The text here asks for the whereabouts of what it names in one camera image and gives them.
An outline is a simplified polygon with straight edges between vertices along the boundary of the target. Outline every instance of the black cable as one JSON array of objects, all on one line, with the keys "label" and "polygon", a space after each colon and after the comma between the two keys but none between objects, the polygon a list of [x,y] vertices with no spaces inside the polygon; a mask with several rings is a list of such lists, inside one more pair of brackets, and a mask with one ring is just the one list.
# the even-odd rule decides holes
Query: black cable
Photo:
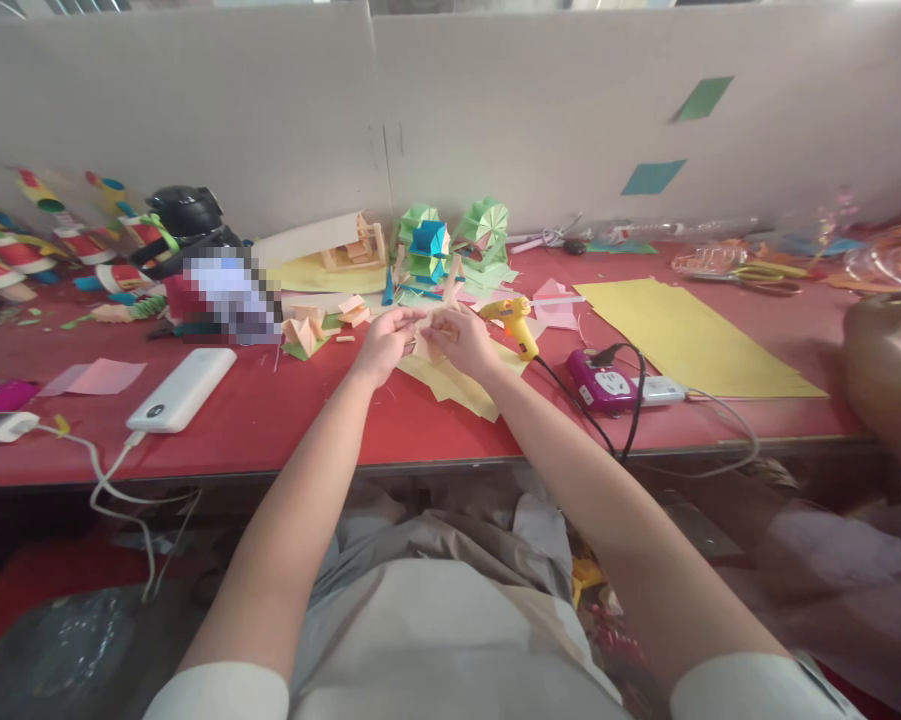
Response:
[{"label": "black cable", "polygon": [[569,389],[567,389],[567,386],[563,384],[563,380],[561,380],[559,377],[557,377],[557,374],[556,374],[553,370],[550,369],[550,366],[547,365],[547,364],[543,361],[543,358],[542,358],[542,357],[540,357],[539,355],[536,355],[533,359],[536,360],[536,361],[537,361],[538,363],[540,363],[541,365],[543,365],[544,369],[545,369],[548,373],[550,373],[551,377],[553,377],[554,380],[557,381],[557,385],[559,385],[559,386],[563,389],[563,391],[567,394],[567,397],[570,398],[570,399],[573,401],[573,404],[577,406],[577,409],[578,409],[581,413],[583,413],[583,416],[584,416],[585,418],[587,418],[587,420],[590,421],[590,424],[593,425],[593,426],[597,429],[597,432],[600,433],[600,437],[602,437],[602,438],[603,438],[603,441],[604,441],[605,443],[607,443],[607,450],[610,451],[611,457],[613,457],[614,459],[616,459],[616,457],[617,457],[617,451],[614,449],[613,443],[610,442],[610,438],[608,438],[608,437],[607,437],[607,434],[603,431],[603,428],[600,427],[599,425],[597,425],[597,421],[593,419],[593,416],[592,416],[589,412],[587,412],[587,409],[577,401],[576,396],[575,396],[572,392],[570,392]]},{"label": "black cable", "polygon": [[627,457],[630,455],[630,448],[633,447],[633,439],[637,436],[637,424],[640,422],[640,407],[643,405],[643,386],[647,380],[647,361],[643,357],[643,353],[637,350],[630,343],[617,343],[615,349],[628,347],[637,354],[640,360],[640,378],[637,380],[637,404],[633,407],[633,419],[630,421],[630,434],[627,435],[627,444],[623,446],[623,452],[620,453],[620,464],[625,465]]}]

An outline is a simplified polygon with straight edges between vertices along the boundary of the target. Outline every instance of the white partition board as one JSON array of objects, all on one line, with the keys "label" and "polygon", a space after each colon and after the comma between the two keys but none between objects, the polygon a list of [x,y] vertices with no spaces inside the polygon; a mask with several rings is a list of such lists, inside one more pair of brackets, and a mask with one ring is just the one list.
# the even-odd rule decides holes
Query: white partition board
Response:
[{"label": "white partition board", "polygon": [[[901,5],[712,6],[373,20],[394,212],[484,194],[511,229],[572,218],[770,219],[850,183],[901,211]],[[735,79],[672,123],[696,83]],[[687,159],[660,195],[638,163]]]},{"label": "white partition board", "polygon": [[85,170],[206,185],[242,237],[389,211],[373,58],[357,2],[0,25],[0,209],[41,218],[16,163],[85,215]]}]

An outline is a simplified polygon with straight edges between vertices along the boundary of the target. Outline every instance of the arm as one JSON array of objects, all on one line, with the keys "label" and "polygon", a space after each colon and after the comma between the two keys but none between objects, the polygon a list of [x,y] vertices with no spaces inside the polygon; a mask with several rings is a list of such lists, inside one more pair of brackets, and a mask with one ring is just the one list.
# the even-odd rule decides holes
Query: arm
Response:
[{"label": "arm", "polygon": [[880,295],[854,305],[844,321],[850,402],[901,462],[901,302]]},{"label": "arm", "polygon": [[178,673],[230,660],[269,668],[289,681],[310,591],[357,464],[370,398],[424,314],[400,308],[370,326],[350,372],[250,521]]},{"label": "arm", "polygon": [[597,554],[666,692],[710,658],[789,657],[640,484],[502,366],[477,317],[446,310],[424,334],[493,398],[547,490]]}]

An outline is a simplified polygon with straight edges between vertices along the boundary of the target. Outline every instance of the scissors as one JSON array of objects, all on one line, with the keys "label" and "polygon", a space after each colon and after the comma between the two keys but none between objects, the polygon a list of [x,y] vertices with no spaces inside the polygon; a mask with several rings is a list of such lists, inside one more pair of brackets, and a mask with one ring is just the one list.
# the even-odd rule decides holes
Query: scissors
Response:
[{"label": "scissors", "polygon": [[803,288],[797,283],[787,280],[783,273],[767,267],[750,265],[749,263],[744,263],[740,267],[722,275],[691,273],[690,277],[695,280],[731,283],[747,290],[775,297],[793,297],[803,292]]}]

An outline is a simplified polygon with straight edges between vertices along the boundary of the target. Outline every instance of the red tabletop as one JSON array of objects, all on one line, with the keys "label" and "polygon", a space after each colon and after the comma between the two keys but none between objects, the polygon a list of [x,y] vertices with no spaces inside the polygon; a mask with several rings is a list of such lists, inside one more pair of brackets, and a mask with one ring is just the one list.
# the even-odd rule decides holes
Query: red tabletop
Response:
[{"label": "red tabletop", "polygon": [[[589,253],[572,257],[562,250],[539,248],[516,255],[520,272],[514,289],[532,294],[553,277],[570,286],[654,277],[680,282],[694,295],[778,358],[830,393],[829,398],[734,401],[761,438],[829,438],[859,436],[863,429],[843,395],[837,351],[841,318],[855,301],[846,290],[805,283],[794,298],[775,298],[718,283],[685,282],[669,269],[671,251],[660,255]],[[43,322],[0,328],[0,377],[46,383],[75,363],[105,357],[146,362],[143,374],[119,395],[35,398],[25,408],[45,421],[57,413],[74,435],[101,449],[104,467],[116,458],[129,435],[127,417],[193,349],[179,339],[145,340],[151,322],[102,324],[85,321],[73,330],[59,325],[84,315],[101,299],[71,287],[39,288],[36,307]],[[590,306],[575,306],[591,347],[603,348],[619,333]],[[44,328],[53,328],[45,332]],[[366,326],[358,328],[362,336]],[[492,329],[496,339],[514,347],[511,338]],[[281,357],[274,372],[275,349],[236,348],[237,361],[204,407],[183,432],[151,435],[128,455],[115,479],[169,478],[278,471],[330,397],[361,347],[327,343],[311,360]],[[547,329],[538,340],[543,358],[567,381],[563,366],[571,350],[583,347],[571,330]],[[524,378],[581,426],[586,423],[542,368],[532,364]],[[733,421],[718,415],[712,403],[694,402],[644,412],[635,448],[638,451],[713,447],[742,437]],[[629,416],[599,420],[621,447]],[[501,418],[490,423],[452,401],[437,403],[430,389],[395,371],[373,397],[360,451],[360,464],[446,463],[519,456],[520,449]],[[76,443],[32,432],[11,445],[0,445],[0,487],[49,486],[94,481],[87,452]]]}]

